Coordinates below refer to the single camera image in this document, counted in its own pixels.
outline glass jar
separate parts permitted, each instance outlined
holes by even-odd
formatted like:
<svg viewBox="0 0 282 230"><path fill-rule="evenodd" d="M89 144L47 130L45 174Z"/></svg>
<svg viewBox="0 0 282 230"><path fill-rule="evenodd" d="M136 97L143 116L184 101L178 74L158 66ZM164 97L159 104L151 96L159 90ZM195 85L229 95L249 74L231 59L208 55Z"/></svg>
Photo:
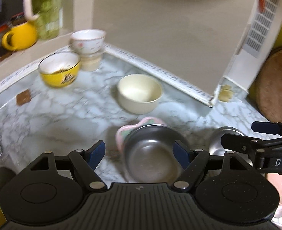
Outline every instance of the glass jar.
<svg viewBox="0 0 282 230"><path fill-rule="evenodd" d="M39 39L52 39L59 35L59 11L62 0L32 0L33 12L39 15L35 25Z"/></svg>

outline bowl rim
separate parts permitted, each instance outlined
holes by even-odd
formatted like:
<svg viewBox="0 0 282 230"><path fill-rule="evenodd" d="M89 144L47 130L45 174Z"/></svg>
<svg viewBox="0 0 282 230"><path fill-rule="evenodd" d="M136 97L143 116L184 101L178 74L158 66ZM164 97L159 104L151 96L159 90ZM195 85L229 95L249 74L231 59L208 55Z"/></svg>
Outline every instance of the bowl rim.
<svg viewBox="0 0 282 230"><path fill-rule="evenodd" d="M234 127L231 127L231 126L222 126L220 128L217 128L215 129L211 135L209 136L208 138L208 141L207 141L207 147L208 147L208 152L212 155L213 154L213 143L215 143L215 139L217 136L221 135L221 133L223 133L221 135L221 137L227 133L227 132L224 132L224 131L233 131L233 132L236 132L237 135L239 136L246 136L241 130L237 129L237 128L234 128Z"/></svg>
<svg viewBox="0 0 282 230"><path fill-rule="evenodd" d="M81 58L91 58L91 57L96 57L96 56L100 56L103 55L106 52L105 48L102 46L100 50L98 50L95 53L90 53L90 54L79 54L76 51L74 51L74 53L77 53Z"/></svg>
<svg viewBox="0 0 282 230"><path fill-rule="evenodd" d="M130 97L127 97L126 95L124 95L124 94L121 92L121 90L120 90L120 88L119 88L119 85L120 85L121 80L123 80L124 78L129 77L129 76L143 76L143 77L147 77L147 78L152 79L154 82L156 82L156 83L158 84L158 86L159 86L159 88L160 88L160 91L161 91L161 92L160 92L160 96L159 96L157 99L151 100L151 101L138 101L138 100L131 99ZM134 74L130 74L130 75L124 76L123 78L121 78L121 79L119 80L119 82L118 82L118 84L116 85L116 87L117 87L117 89L118 89L118 92L119 92L125 99L127 99L127 100L129 100L129 101L131 101L131 102L141 103L141 104L153 103L153 102L158 101L158 100L162 97L163 92L164 92L163 86L161 85L161 83L160 83L157 79L153 78L153 77L150 76L150 75L142 74L142 73L134 73Z"/></svg>
<svg viewBox="0 0 282 230"><path fill-rule="evenodd" d="M76 38L74 36L74 33L79 33L79 32L82 32L82 31L91 31L91 30L95 30L95 31L100 31L103 33L103 36L101 37L97 37L97 38L91 38L91 39L79 39L79 38ZM104 38L106 36L106 32L104 30L101 30L101 29L83 29L83 30L78 30L78 31L75 31L74 33L71 34L71 39L72 40L75 40L75 41L94 41L94 40L100 40L102 38Z"/></svg>
<svg viewBox="0 0 282 230"><path fill-rule="evenodd" d="M124 139L123 141L123 153L122 155L124 155L124 145L127 143L127 141L134 135L136 134L138 131L140 131L141 129L143 128L146 128L146 127L153 127L153 126L160 126L160 127L163 127L163 128L167 128L169 130L172 130L174 132L176 132L177 134L181 135L183 137L183 139L186 140L186 143L183 143L183 144L188 144L188 148L190 147L190 143L188 141L188 139L182 134L180 133L178 130L174 129L173 127L169 126L169 125L166 125L166 124L159 124L159 123L153 123L153 124L146 124L146 125L142 125L141 127L138 127L138 128L135 128L133 129Z"/></svg>
<svg viewBox="0 0 282 230"><path fill-rule="evenodd" d="M40 61L39 65L38 65L38 69L37 69L38 72L41 73L41 74L45 74L45 75L56 75L56 74L58 74L58 73L54 73L54 72L53 72L53 73L46 73L46 72L43 72L43 71L41 70L41 63L42 63L45 59L47 59L48 57L53 56L53 55L56 55L56 54L60 54L60 53L69 53L69 54L73 54L73 55L75 55L75 56L78 57L78 62L77 62L73 67L71 67L71 68L69 68L69 69L63 70L63 72L69 71L69 70L71 70L72 68L76 67L76 66L79 64L81 58L80 58L80 56L79 56L77 53L69 52L69 51L61 51L61 52L57 52L57 53L50 54L50 55L48 55L47 57L45 57L44 59L42 59L42 60Z"/></svg>

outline yellow bowl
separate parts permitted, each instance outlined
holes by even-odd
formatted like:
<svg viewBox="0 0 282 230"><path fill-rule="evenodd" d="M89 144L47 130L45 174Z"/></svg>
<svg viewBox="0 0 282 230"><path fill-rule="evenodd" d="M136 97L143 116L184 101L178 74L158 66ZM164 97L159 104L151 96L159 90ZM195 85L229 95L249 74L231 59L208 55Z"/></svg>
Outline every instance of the yellow bowl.
<svg viewBox="0 0 282 230"><path fill-rule="evenodd" d="M53 87L72 83L79 71L80 57L72 52L59 52L43 59L38 67L44 82Z"/></svg>

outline vent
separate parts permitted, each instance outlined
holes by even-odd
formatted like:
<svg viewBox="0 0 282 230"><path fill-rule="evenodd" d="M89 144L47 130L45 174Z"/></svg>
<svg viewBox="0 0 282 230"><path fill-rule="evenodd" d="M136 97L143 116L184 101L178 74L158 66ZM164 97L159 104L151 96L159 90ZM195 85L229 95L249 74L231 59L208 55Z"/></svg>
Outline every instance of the vent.
<svg viewBox="0 0 282 230"><path fill-rule="evenodd" d="M279 0L265 0L262 13L257 13L247 35L243 49L255 58L258 57L261 47L271 27Z"/></svg>

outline cream ceramic bowl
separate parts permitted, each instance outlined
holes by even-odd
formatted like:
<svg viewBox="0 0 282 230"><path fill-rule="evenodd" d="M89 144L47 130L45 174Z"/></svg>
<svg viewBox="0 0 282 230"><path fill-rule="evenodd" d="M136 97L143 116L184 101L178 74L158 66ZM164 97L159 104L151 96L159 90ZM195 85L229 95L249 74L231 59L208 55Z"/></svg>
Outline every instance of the cream ceramic bowl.
<svg viewBox="0 0 282 230"><path fill-rule="evenodd" d="M154 110L163 88L154 78L144 74L131 74L118 83L119 104L134 114L147 114Z"/></svg>
<svg viewBox="0 0 282 230"><path fill-rule="evenodd" d="M71 35L73 49L80 55L99 51L104 43L106 32L99 29L80 30Z"/></svg>

